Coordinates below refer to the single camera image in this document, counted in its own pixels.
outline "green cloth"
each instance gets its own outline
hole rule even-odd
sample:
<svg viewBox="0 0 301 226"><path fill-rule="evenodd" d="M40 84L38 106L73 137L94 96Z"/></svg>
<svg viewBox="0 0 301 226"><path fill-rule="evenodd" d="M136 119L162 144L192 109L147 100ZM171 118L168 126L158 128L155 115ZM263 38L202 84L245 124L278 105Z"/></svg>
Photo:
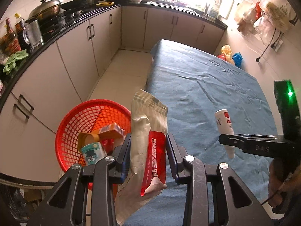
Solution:
<svg viewBox="0 0 301 226"><path fill-rule="evenodd" d="M16 61L24 59L26 57L28 57L28 53L26 52L26 49L10 55L5 63L3 73L8 75L13 70L13 68L16 67Z"/></svg>

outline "kitchen cabinet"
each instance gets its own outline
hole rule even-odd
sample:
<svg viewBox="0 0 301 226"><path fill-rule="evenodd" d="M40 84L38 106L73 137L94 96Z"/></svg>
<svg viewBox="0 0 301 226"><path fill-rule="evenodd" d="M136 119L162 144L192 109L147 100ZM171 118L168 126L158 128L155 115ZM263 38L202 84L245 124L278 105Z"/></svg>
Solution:
<svg viewBox="0 0 301 226"><path fill-rule="evenodd" d="M143 48L150 50L161 39L170 40L177 15L163 9L149 8Z"/></svg>
<svg viewBox="0 0 301 226"><path fill-rule="evenodd" d="M58 181L55 134L30 115L12 94L0 114L0 137L1 173L33 181Z"/></svg>
<svg viewBox="0 0 301 226"><path fill-rule="evenodd" d="M89 21L85 21L57 40L67 72L82 101L87 100L98 79L89 28Z"/></svg>
<svg viewBox="0 0 301 226"><path fill-rule="evenodd" d="M123 47L143 48L147 8L122 7L121 45Z"/></svg>
<svg viewBox="0 0 301 226"><path fill-rule="evenodd" d="M224 32L224 30L204 22L195 43L195 48L214 54Z"/></svg>
<svg viewBox="0 0 301 226"><path fill-rule="evenodd" d="M193 47L201 31L203 22L200 19L178 13L174 19L171 40Z"/></svg>
<svg viewBox="0 0 301 226"><path fill-rule="evenodd" d="M99 76L103 75L111 63L109 17L108 11L90 19L92 44Z"/></svg>
<svg viewBox="0 0 301 226"><path fill-rule="evenodd" d="M109 13L111 58L113 58L121 45L121 7L114 8Z"/></svg>
<svg viewBox="0 0 301 226"><path fill-rule="evenodd" d="M53 43L23 73L12 93L56 133L64 116L81 101Z"/></svg>

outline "pot lid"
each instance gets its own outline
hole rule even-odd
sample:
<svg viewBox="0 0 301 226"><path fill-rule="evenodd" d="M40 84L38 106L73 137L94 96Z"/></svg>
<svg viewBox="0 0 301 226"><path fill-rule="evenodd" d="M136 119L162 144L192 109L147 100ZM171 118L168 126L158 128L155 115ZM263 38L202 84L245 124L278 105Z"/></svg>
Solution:
<svg viewBox="0 0 301 226"><path fill-rule="evenodd" d="M48 2L44 2L41 5L37 6L34 10L32 10L29 14L29 17L34 17L44 10L60 5L60 0L50 0Z"/></svg>

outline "wall outlet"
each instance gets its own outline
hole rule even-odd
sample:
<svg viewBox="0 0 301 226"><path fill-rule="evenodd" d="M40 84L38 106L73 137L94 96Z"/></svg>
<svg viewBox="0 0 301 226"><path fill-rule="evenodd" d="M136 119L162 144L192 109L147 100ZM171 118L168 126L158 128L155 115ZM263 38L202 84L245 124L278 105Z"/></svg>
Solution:
<svg viewBox="0 0 301 226"><path fill-rule="evenodd" d="M275 50L275 52L278 52L278 50L279 50L279 48L281 47L282 44L283 44L283 41L282 41L281 39L279 39L279 40L275 43L275 45L274 45L274 47L273 47L273 49Z"/></svg>

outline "metal screw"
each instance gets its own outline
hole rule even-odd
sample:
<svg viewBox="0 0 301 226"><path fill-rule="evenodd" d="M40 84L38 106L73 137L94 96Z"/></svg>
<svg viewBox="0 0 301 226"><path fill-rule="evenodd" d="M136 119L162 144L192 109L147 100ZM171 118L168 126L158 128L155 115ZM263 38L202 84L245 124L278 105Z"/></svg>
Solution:
<svg viewBox="0 0 301 226"><path fill-rule="evenodd" d="M221 164L219 164L219 166L222 168L222 169L227 169L229 167L229 165L225 162L222 162Z"/></svg>
<svg viewBox="0 0 301 226"><path fill-rule="evenodd" d="M76 164L73 164L71 167L73 170L77 170L80 168L80 164L76 163Z"/></svg>
<svg viewBox="0 0 301 226"><path fill-rule="evenodd" d="M186 161L192 162L192 161L195 160L195 157L194 157L193 155L186 155L186 156L185 156L185 160L186 160Z"/></svg>
<svg viewBox="0 0 301 226"><path fill-rule="evenodd" d="M112 155L109 155L106 157L106 161L110 162L110 161L113 161L114 160L114 157Z"/></svg>

